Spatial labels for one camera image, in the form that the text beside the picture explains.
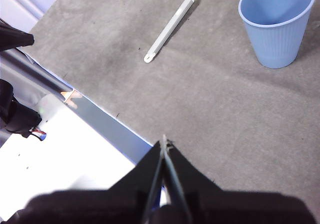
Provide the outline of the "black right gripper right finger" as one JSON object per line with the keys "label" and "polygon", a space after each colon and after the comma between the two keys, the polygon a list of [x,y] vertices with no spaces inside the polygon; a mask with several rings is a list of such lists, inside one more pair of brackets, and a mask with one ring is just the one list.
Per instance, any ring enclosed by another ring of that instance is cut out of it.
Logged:
{"label": "black right gripper right finger", "polygon": [[166,141],[169,166],[193,223],[315,223],[299,198],[278,192],[220,188]]}

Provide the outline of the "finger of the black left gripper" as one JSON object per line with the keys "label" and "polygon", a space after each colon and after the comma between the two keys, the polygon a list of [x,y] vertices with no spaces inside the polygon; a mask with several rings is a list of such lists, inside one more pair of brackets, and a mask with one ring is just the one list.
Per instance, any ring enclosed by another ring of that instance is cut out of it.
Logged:
{"label": "finger of the black left gripper", "polygon": [[0,50],[10,50],[17,47],[31,46],[34,44],[34,38],[22,38],[22,39],[12,39],[12,38],[1,38],[0,39]]}
{"label": "finger of the black left gripper", "polygon": [[0,37],[10,39],[33,39],[33,35],[23,32],[9,25],[7,22],[1,19],[0,22]]}

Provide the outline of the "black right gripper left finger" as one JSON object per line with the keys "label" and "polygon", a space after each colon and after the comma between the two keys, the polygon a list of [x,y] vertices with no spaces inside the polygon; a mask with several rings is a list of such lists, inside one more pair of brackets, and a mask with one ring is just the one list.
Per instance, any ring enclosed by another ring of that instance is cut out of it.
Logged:
{"label": "black right gripper left finger", "polygon": [[55,191],[33,198],[7,223],[164,223],[160,206],[165,140],[107,190]]}

